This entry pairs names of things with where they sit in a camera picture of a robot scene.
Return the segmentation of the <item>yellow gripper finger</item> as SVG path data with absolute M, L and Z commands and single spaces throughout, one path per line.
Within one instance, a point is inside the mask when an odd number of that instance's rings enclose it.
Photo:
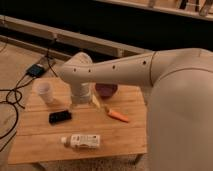
M 98 99 L 96 98 L 95 95 L 92 95 L 92 102 L 98 107 L 98 108 L 101 108 L 101 105 L 98 101 Z

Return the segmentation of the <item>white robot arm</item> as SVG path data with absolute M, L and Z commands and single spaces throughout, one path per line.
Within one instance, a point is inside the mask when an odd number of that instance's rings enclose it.
M 88 100 L 91 83 L 150 88 L 149 170 L 213 171 L 213 51 L 152 51 L 100 63 L 80 52 L 61 66 L 59 77 L 77 103 Z

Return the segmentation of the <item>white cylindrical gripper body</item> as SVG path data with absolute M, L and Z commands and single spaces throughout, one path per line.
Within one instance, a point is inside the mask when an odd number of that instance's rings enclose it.
M 91 101 L 91 90 L 89 83 L 74 84 L 71 88 L 71 100 L 73 104 L 86 104 Z

